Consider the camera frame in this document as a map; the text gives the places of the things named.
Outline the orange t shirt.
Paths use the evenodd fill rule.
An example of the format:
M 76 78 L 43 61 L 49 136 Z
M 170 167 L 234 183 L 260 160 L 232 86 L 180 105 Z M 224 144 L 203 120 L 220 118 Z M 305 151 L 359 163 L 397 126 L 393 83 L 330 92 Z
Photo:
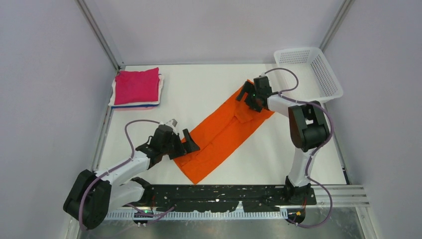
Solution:
M 174 162 L 193 183 L 198 184 L 239 148 L 274 112 L 256 112 L 237 101 L 241 88 L 191 132 L 200 150 Z

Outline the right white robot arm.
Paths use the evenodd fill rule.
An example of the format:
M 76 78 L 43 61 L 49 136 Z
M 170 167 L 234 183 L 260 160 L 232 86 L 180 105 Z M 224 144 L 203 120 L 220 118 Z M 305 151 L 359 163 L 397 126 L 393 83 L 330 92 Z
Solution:
M 255 112 L 272 111 L 289 120 L 290 138 L 295 146 L 292 168 L 286 176 L 282 200 L 298 204 L 311 194 L 313 159 L 332 137 L 326 111 L 320 103 L 297 101 L 272 90 L 266 76 L 246 81 L 235 98 Z

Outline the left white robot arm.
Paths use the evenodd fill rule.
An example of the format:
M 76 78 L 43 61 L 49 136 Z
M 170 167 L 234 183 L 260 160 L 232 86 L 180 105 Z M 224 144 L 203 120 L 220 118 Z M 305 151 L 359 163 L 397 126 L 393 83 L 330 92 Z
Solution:
M 138 174 L 158 164 L 163 156 L 175 159 L 200 150 L 187 129 L 183 135 L 184 139 L 180 139 L 174 126 L 159 124 L 146 143 L 132 148 L 126 160 L 108 169 L 82 171 L 63 204 L 63 211 L 78 220 L 82 228 L 92 230 L 119 207 L 134 202 L 149 205 L 152 186 Z

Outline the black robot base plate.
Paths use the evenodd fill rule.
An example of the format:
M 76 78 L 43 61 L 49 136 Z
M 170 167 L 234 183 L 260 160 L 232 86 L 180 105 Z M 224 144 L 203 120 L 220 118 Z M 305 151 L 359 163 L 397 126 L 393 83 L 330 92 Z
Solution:
M 146 207 L 165 212 L 233 212 L 242 207 L 245 212 L 275 212 L 281 206 L 300 208 L 316 205 L 313 188 L 300 203 L 283 201 L 284 185 L 177 185 L 150 184 L 141 178 L 135 182 L 145 187 L 138 201 L 127 206 Z

